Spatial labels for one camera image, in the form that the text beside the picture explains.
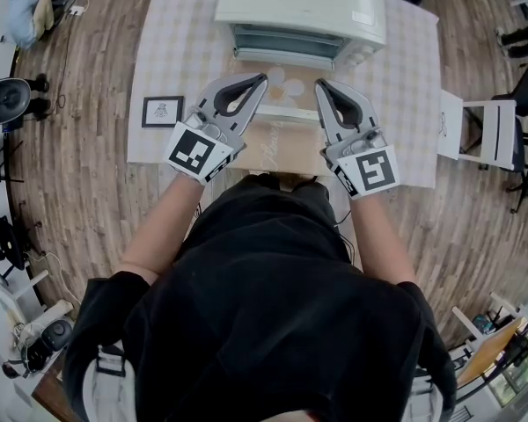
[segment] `black t-shirt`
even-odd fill
[[[368,278],[335,228],[277,193],[212,205],[172,270],[90,280],[63,380],[84,417],[97,346],[122,339],[142,421],[398,421],[417,364],[453,405],[455,378],[421,290]]]

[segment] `beige pants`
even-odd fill
[[[53,15],[53,4],[51,0],[39,0],[33,12],[33,26],[35,27],[35,39],[41,39],[45,30],[53,28],[55,16]]]

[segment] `plaid tablecloth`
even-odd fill
[[[128,161],[161,163],[169,128],[142,128],[143,99],[185,98],[185,115],[220,76],[268,74],[263,103],[316,109],[320,77],[349,84],[373,104],[388,142],[395,145],[401,182],[434,187],[440,107],[438,18],[401,0],[385,0],[387,46],[348,71],[240,62],[213,24],[217,0],[151,0],[136,60],[128,127]]]

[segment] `black sleeve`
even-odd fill
[[[413,297],[421,310],[426,323],[426,328],[419,355],[419,366],[425,368],[429,372],[432,377],[432,382],[438,387],[442,394],[444,399],[443,416],[446,414],[451,416],[454,407],[456,406],[458,383],[456,381],[454,365],[451,362],[448,350],[438,333],[432,309],[424,298],[422,291],[414,283],[405,281],[398,286],[407,291],[407,293]]]
[[[99,345],[110,346],[121,339],[129,313],[148,289],[143,278],[130,272],[88,281],[62,371],[70,406],[82,420],[88,420],[82,399],[88,365],[96,358]]]

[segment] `framed drawing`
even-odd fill
[[[183,96],[145,97],[143,101],[143,128],[174,128],[182,122]]]

